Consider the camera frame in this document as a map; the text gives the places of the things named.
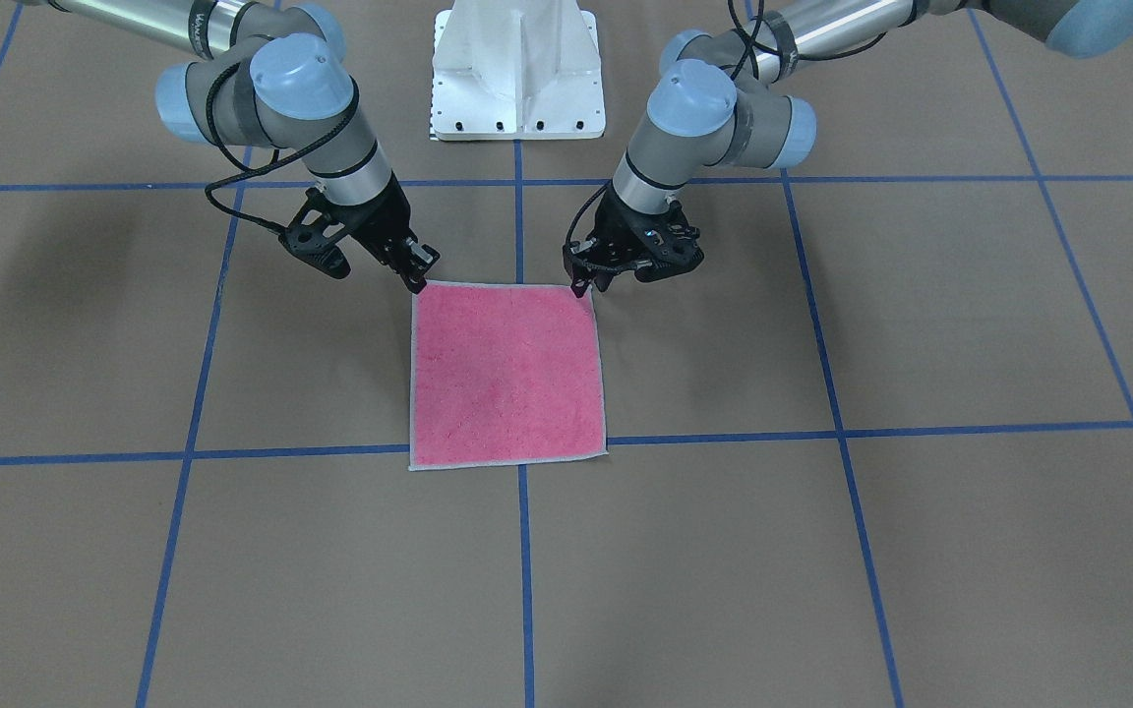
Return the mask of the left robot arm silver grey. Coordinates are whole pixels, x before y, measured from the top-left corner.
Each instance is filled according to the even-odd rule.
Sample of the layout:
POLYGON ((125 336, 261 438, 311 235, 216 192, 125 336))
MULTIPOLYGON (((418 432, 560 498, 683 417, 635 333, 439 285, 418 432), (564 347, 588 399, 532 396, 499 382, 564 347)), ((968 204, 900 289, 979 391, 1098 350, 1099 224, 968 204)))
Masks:
POLYGON ((817 138, 803 99, 775 94, 804 63, 864 52, 926 15, 980 10, 1071 58, 1110 52, 1133 36, 1133 1, 796 1, 710 34, 685 29, 658 60, 658 82, 615 174, 589 198, 593 229, 566 234, 564 270, 576 297, 622 273, 639 282, 680 276, 704 261, 680 191, 704 167, 796 167, 817 138))

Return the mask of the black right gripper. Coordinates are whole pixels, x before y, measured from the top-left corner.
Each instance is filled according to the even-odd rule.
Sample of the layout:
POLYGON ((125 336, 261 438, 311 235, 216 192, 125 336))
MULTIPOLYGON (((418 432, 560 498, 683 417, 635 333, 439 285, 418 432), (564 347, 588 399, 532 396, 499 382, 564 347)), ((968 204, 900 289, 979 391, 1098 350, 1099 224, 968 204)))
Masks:
POLYGON ((412 238, 410 207, 397 176, 392 174, 382 191, 363 205, 342 205, 332 190, 324 194, 338 233, 353 239, 383 265, 391 265, 412 295, 421 295, 427 272, 441 254, 412 238))

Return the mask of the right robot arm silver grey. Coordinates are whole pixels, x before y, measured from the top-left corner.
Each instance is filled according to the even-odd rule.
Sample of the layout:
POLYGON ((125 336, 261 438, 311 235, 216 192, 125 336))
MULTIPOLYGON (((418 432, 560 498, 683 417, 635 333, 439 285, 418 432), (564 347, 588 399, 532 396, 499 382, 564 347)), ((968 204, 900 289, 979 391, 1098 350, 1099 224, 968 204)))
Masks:
POLYGON ((58 1, 71 12, 195 59, 167 68, 154 87, 163 126, 177 138, 223 152, 235 174, 219 189, 303 164, 312 176, 303 207, 278 221, 223 206, 273 233, 288 254, 329 278, 346 278, 342 239, 358 242, 414 295, 438 251, 415 237, 409 202, 343 66, 346 35, 320 5, 276 9, 261 1, 58 1))

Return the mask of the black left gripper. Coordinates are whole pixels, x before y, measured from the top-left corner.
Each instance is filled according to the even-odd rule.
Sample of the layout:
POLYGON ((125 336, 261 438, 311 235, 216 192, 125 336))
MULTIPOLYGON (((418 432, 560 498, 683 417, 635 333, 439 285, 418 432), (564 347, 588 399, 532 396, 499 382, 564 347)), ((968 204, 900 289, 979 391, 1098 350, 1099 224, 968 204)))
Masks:
MULTIPOLYGON (((666 210, 672 201, 675 199, 666 202, 666 210)), ((590 285, 594 291, 603 295, 616 274, 627 270, 634 272, 641 264, 638 259, 644 256, 644 248, 632 229, 638 213, 641 211, 627 206, 627 203, 617 198, 615 188, 600 189, 594 227, 588 234, 588 261, 582 259, 572 248, 563 248, 564 268, 570 278, 569 288, 576 299, 583 299, 590 285)))

